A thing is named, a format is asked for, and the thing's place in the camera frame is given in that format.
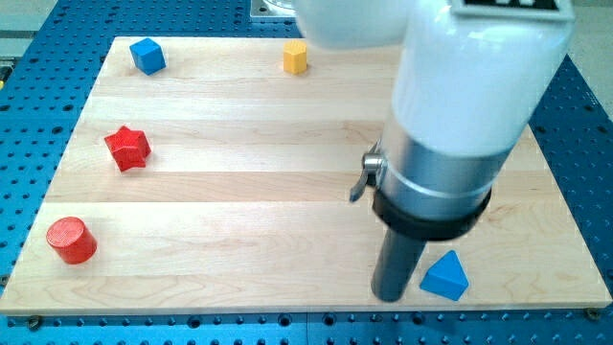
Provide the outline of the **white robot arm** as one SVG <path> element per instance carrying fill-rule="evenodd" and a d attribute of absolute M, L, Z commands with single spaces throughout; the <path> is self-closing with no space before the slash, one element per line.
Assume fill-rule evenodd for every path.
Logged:
<path fill-rule="evenodd" d="M 350 192 L 386 224 L 371 288 L 398 300 L 428 242 L 467 233 L 563 61 L 568 1 L 298 1 L 326 49 L 399 45 L 391 111 Z"/>

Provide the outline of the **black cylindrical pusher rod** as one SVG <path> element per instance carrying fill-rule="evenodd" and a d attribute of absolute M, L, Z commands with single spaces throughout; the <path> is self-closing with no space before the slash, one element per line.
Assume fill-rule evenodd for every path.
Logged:
<path fill-rule="evenodd" d="M 425 245 L 425 241 L 392 228 L 387 230 L 371 280 L 375 297 L 384 302 L 396 302 L 402 297 Z"/>

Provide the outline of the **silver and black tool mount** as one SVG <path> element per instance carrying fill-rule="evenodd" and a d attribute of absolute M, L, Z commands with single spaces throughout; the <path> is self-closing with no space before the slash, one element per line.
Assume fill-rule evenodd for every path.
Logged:
<path fill-rule="evenodd" d="M 487 209 L 510 153 L 457 155 L 429 148 L 390 115 L 362 157 L 349 201 L 356 202 L 371 186 L 373 210 L 388 227 L 416 240 L 452 240 L 467 233 Z"/>

